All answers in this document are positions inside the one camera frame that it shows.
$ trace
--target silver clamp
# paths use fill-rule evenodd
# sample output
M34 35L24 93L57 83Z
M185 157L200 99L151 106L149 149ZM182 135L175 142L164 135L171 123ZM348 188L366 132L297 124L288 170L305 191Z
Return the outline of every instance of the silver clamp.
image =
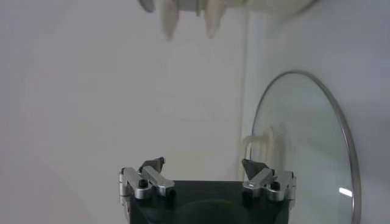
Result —
M291 171L283 171L275 180L267 184L267 197L270 201L289 200L294 206L297 189L297 177Z
M132 167L123 168L119 173L119 196L128 197L134 195L137 199L145 199L151 196L152 185L142 178Z
M273 178L274 172L272 169L264 168L252 179L243 182L244 190L251 192L253 197L259 197L261 190L265 185L271 183Z
M175 186L175 182L167 180L151 166L143 167L141 175L145 180L150 181L152 185L156 187L157 193L160 196L166 197Z
M243 188L253 198L265 191L270 201L289 200L291 209L295 205L297 178L291 171L282 171L274 176L272 169L263 168L252 179L243 182Z

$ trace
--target blurry object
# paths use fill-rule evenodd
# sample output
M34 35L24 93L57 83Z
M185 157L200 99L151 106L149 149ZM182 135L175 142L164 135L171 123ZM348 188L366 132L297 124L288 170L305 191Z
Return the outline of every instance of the blurry object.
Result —
M204 12L207 35L213 38L228 8L246 7L261 13L277 16L293 15L315 0L160 0L162 31L167 40L173 38L180 11ZM154 0L138 0L148 13L155 11Z
M161 0L161 27L165 38L170 41L179 21L179 8L176 0Z
M261 155L262 158L264 158L264 162L274 161L278 158L274 158L274 128L272 126L269 126L262 135L259 136L247 136L243 139L241 142L240 148L239 148L239 157L238 161L240 162L242 158L246 158L247 156L252 156L252 149L259 149L257 153ZM244 167L238 165L238 179L244 180Z
M149 13L155 11L154 0L138 0L138 2L145 11Z

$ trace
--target screw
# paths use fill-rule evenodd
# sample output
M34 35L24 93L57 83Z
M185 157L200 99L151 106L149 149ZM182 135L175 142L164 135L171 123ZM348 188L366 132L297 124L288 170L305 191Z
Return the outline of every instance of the screw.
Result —
M274 191L280 191L280 183L279 182L272 182L271 184L271 190L274 190Z
M149 183L145 179L139 180L139 182L138 182L138 187L141 189L147 188L148 185L149 185Z

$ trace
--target glass surface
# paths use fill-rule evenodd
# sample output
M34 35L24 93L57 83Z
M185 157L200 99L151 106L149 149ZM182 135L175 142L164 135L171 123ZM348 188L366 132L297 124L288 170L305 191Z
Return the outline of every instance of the glass surface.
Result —
M332 104L309 77L288 74L266 91L253 135L274 131L274 149L252 149L254 161L297 176L290 223L352 222L352 177L347 144Z

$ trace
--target white plastic part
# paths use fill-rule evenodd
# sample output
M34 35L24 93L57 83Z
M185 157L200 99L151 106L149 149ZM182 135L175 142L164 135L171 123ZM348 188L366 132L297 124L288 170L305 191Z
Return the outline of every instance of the white plastic part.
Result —
M165 38L171 41L179 21L179 9L175 0L161 0L161 28Z
M209 0L205 8L207 36L213 38L227 10L226 0Z
M274 151L274 129L272 127L267 128L267 130L263 133L262 136L247 136L241 142L239 147L239 157L238 157L238 180L245 180L244 167L241 164L241 160L247 158L248 155L248 147L253 146L254 143L258 143L261 152L261 157L264 158L265 161L269 161L272 157L272 153Z

